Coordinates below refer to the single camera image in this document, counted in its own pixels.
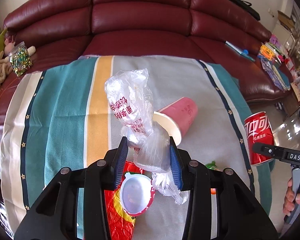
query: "red leather sofa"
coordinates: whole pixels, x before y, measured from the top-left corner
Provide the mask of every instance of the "red leather sofa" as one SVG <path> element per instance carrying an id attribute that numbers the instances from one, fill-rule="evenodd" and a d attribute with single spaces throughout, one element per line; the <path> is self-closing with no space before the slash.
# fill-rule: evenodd
<path id="1" fill-rule="evenodd" d="M 30 0 L 4 26 L 16 42 L 37 48 L 28 71 L 68 64 L 81 55 L 169 55 L 221 64 L 239 79 L 248 103 L 285 96 L 256 55 L 271 33 L 228 0 Z M 229 41 L 256 62 L 236 54 Z M 0 90 L 0 140 L 5 113 L 22 77 L 10 74 Z"/>

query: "tiled floor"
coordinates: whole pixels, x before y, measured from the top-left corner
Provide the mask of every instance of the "tiled floor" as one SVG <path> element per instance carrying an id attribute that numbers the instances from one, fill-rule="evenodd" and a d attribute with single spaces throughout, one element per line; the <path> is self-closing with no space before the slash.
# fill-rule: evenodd
<path id="1" fill-rule="evenodd" d="M 286 118 L 285 113 L 277 110 L 275 106 L 252 108 L 251 111 L 253 113 L 266 112 L 274 133 L 275 145 L 300 150 L 300 119 L 298 112 Z M 271 172 L 272 207 L 269 217 L 279 232 L 283 226 L 282 206 L 287 190 L 287 182 L 290 178 L 290 165 L 276 160 L 274 169 Z"/>

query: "screw head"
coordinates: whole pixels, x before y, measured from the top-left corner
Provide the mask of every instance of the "screw head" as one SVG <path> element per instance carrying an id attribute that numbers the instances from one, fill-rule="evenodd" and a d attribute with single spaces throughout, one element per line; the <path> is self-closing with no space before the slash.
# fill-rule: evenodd
<path id="1" fill-rule="evenodd" d="M 194 161 L 194 160 L 191 160 L 191 161 L 189 161 L 189 165 L 192 166 L 192 167 L 196 167 L 196 166 L 198 166 L 198 162 Z"/>
<path id="2" fill-rule="evenodd" d="M 106 163 L 107 163 L 107 162 L 106 162 L 105 160 L 98 160 L 98 161 L 97 161 L 97 165 L 100 166 L 100 167 L 105 166 Z"/>
<path id="3" fill-rule="evenodd" d="M 67 174 L 70 171 L 70 169 L 68 167 L 64 167 L 61 169 L 61 174 Z"/>
<path id="4" fill-rule="evenodd" d="M 228 174 L 228 175 L 232 175 L 232 174 L 233 174 L 233 170 L 227 168 L 227 169 L 225 170 L 225 173 Z"/>

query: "clear plastic bag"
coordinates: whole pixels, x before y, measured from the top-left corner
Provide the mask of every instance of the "clear plastic bag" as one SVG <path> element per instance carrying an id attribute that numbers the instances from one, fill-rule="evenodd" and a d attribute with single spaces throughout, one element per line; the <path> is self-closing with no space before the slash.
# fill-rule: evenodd
<path id="1" fill-rule="evenodd" d="M 157 122 L 152 122 L 153 96 L 148 70 L 119 71 L 105 83 L 105 91 L 115 117 L 122 123 L 121 135 L 135 148 L 133 161 L 146 171 L 170 169 L 170 137 Z"/>
<path id="2" fill-rule="evenodd" d="M 180 191 L 174 184 L 171 169 L 167 173 L 152 173 L 152 186 L 164 196 L 172 196 L 176 204 L 183 204 L 189 197 L 188 191 Z"/>

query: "coca-cola can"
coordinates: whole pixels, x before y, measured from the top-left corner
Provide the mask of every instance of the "coca-cola can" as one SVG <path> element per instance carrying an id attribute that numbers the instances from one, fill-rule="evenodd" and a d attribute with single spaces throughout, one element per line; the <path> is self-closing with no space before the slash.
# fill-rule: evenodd
<path id="1" fill-rule="evenodd" d="M 248 139 L 250 164 L 258 166 L 272 160 L 272 158 L 255 153 L 252 150 L 255 142 L 274 145 L 273 133 L 266 112 L 250 115 L 244 120 L 244 128 Z"/>

